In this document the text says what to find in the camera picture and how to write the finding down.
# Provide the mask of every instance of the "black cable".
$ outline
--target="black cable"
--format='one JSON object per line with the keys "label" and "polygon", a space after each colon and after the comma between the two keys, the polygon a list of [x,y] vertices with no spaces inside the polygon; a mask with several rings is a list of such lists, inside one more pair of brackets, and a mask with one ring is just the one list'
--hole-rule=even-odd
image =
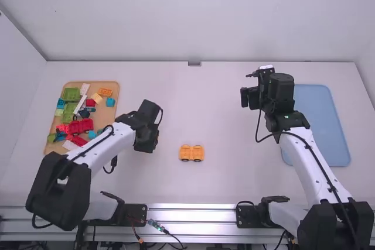
{"label": "black cable", "polygon": [[162,250],[165,245],[166,245],[166,243],[164,243],[158,250]]}
{"label": "black cable", "polygon": [[94,225],[93,242],[95,242],[95,234],[96,234],[96,225]]}
{"label": "black cable", "polygon": [[159,122],[158,122],[158,125],[160,125],[160,123],[162,122],[162,119],[163,119],[163,109],[162,108],[160,108],[160,112],[161,112],[161,116],[160,116],[160,120],[159,120]]}
{"label": "black cable", "polygon": [[111,170],[110,171],[107,171],[105,169],[105,167],[103,167],[103,170],[107,173],[107,174],[112,174],[112,172],[115,170],[115,167],[114,166],[111,166]]}
{"label": "black cable", "polygon": [[[250,204],[250,205],[252,205],[252,206],[255,206],[254,203],[252,203],[251,201],[243,200],[243,201],[240,201],[240,202],[237,203],[235,210],[237,210],[237,208],[239,207],[239,205],[240,205],[240,204],[243,204],[243,203],[247,203],[247,204]],[[245,215],[242,213],[242,211],[239,210],[238,213],[240,213],[240,216],[241,216],[242,218],[245,218]]]}
{"label": "black cable", "polygon": [[86,150],[84,150],[83,152],[80,152],[77,156],[84,156],[86,154],[86,152],[89,152],[90,150],[92,150],[94,147],[96,147],[97,145],[99,145],[101,142],[103,142],[104,140],[108,139],[110,136],[113,136],[113,132],[115,131],[115,129],[113,128],[112,125],[107,125],[106,127],[103,128],[103,133],[105,130],[107,130],[107,128],[111,128],[111,132],[108,133],[107,136],[105,136],[104,138],[102,138],[100,141],[96,142],[95,144],[93,144],[91,147],[87,148]]}
{"label": "black cable", "polygon": [[184,247],[184,246],[182,245],[181,241],[180,241],[178,238],[176,238],[173,234],[171,234],[170,232],[169,232],[168,234],[169,234],[171,237],[173,237],[174,239],[176,239],[176,240],[178,241],[178,243],[180,243],[181,248],[177,248],[177,247],[173,246],[172,244],[168,243],[170,246],[172,246],[173,248],[175,248],[175,249],[177,249],[177,250],[184,250],[184,249],[187,249],[187,248],[188,248],[187,246]]}
{"label": "black cable", "polygon": [[337,193],[337,191],[336,191],[336,187],[332,184],[330,178],[328,177],[328,175],[327,175],[326,171],[324,170],[324,168],[323,168],[321,162],[319,161],[318,157],[315,155],[315,152],[312,150],[312,148],[311,148],[311,146],[309,145],[309,143],[308,143],[304,138],[302,138],[301,136],[298,136],[297,134],[294,134],[294,133],[285,132],[285,131],[271,133],[271,134],[269,134],[269,135],[263,137],[262,139],[258,140],[258,136],[257,136],[257,134],[258,134],[258,127],[259,127],[259,123],[260,123],[261,109],[259,110],[259,112],[260,112],[260,113],[259,113],[259,118],[258,118],[257,129],[256,129],[256,131],[255,131],[255,141],[256,141],[257,143],[260,143],[260,142],[262,142],[262,141],[268,139],[269,137],[272,137],[272,136],[275,136],[275,135],[279,135],[279,134],[280,134],[280,135],[281,135],[281,134],[284,134],[284,135],[291,135],[291,136],[293,136],[293,137],[296,137],[297,139],[299,139],[300,141],[302,141],[302,142],[305,144],[305,148],[307,148],[307,149],[311,152],[311,154],[312,154],[312,156],[314,157],[316,163],[318,164],[319,168],[321,169],[321,171],[322,171],[324,177],[326,178],[326,180],[327,180],[327,184],[329,185],[329,188],[331,189],[331,191],[332,191],[333,194],[335,195],[335,197],[336,197],[336,199],[337,199],[337,201],[338,201],[338,203],[339,203],[339,206],[340,206],[340,208],[342,209],[342,212],[343,212],[343,215],[344,215],[345,221],[346,221],[346,223],[347,223],[347,225],[348,225],[348,227],[349,227],[349,230],[350,230],[350,232],[351,232],[351,234],[352,234],[352,237],[353,237],[353,240],[354,240],[354,244],[355,244],[355,246],[356,246],[356,249],[357,249],[357,250],[360,250],[360,248],[359,248],[359,243],[358,243],[358,239],[357,239],[356,233],[355,233],[355,231],[354,231],[354,228],[353,228],[352,222],[350,221],[350,219],[349,219],[349,215],[347,214],[347,211],[345,210],[344,204],[342,203],[342,201],[341,201],[341,199],[340,199],[340,197],[339,197],[339,195],[338,195],[338,193]]}
{"label": "black cable", "polygon": [[115,167],[117,166],[117,156],[115,156],[114,158],[111,159],[111,170],[108,172],[107,169],[105,167],[103,167],[103,170],[107,173],[107,174],[111,174],[114,170],[115,170]]}

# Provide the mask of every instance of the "wooden tray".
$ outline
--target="wooden tray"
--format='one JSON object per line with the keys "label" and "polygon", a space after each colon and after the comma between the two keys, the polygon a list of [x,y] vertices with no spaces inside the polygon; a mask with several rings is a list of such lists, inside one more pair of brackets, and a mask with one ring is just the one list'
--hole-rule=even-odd
{"label": "wooden tray", "polygon": [[[103,97],[103,100],[100,104],[96,104],[95,109],[96,112],[90,113],[90,118],[94,121],[94,130],[97,132],[99,129],[103,129],[106,125],[112,124],[115,120],[115,113],[116,113],[116,107],[118,103],[118,93],[120,91],[120,85],[116,81],[72,81],[68,82],[64,85],[60,97],[62,97],[64,89],[65,88],[72,88],[77,87],[81,88],[83,83],[89,83],[90,88],[87,92],[87,98],[90,98],[91,95],[94,93],[97,93],[99,88],[108,88],[112,89],[112,96],[111,98],[115,99],[115,106],[113,108],[109,108],[105,105],[106,97]],[[61,124],[61,118],[62,117],[55,117],[53,118],[51,128],[49,131],[49,134],[56,133],[56,125]],[[43,153],[46,155],[52,151],[55,151],[59,154],[67,153],[68,150],[62,147],[62,144],[65,141],[56,142],[56,143],[48,143],[47,142],[47,136],[46,135],[46,146],[43,151]],[[89,141],[88,135],[86,133],[82,133],[79,135],[79,137]]]}

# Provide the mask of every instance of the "red toy block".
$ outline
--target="red toy block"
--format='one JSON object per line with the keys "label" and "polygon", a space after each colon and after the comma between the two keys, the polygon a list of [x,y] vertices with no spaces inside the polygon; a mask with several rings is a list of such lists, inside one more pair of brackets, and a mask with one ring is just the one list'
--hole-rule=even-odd
{"label": "red toy block", "polygon": [[76,136],[83,132],[81,122],[77,120],[73,120],[69,123],[69,134]]}
{"label": "red toy block", "polygon": [[69,130],[69,124],[65,124],[64,125],[64,132],[65,132],[65,134],[70,134],[70,130]]}
{"label": "red toy block", "polygon": [[72,143],[75,143],[77,146],[84,146],[88,142],[85,139],[82,139],[81,137],[75,136],[70,140]]}
{"label": "red toy block", "polygon": [[86,99],[86,106],[87,107],[95,107],[96,102],[93,99]]}
{"label": "red toy block", "polygon": [[91,118],[84,118],[81,121],[82,131],[88,133],[90,130],[94,130],[94,122]]}
{"label": "red toy block", "polygon": [[65,131],[65,124],[56,125],[56,129],[58,129],[60,132]]}

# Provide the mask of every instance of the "white wall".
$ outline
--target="white wall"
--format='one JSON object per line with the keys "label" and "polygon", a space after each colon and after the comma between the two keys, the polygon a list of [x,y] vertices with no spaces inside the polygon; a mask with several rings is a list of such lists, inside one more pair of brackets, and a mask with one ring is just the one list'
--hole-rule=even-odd
{"label": "white wall", "polygon": [[29,111],[46,60],[1,11],[0,13],[1,179]]}
{"label": "white wall", "polygon": [[352,61],[374,0],[0,0],[51,60]]}
{"label": "white wall", "polygon": [[375,37],[356,60],[357,69],[375,107]]}

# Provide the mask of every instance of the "yellow toy block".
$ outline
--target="yellow toy block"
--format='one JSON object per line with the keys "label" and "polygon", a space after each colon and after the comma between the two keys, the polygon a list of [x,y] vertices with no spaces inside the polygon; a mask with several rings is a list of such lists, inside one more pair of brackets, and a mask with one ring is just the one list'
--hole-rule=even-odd
{"label": "yellow toy block", "polygon": [[97,93],[91,95],[91,99],[93,99],[97,104],[100,104],[100,102],[103,100],[103,98],[99,96]]}
{"label": "yellow toy block", "polygon": [[99,88],[98,94],[104,97],[112,96],[112,90],[107,88]]}

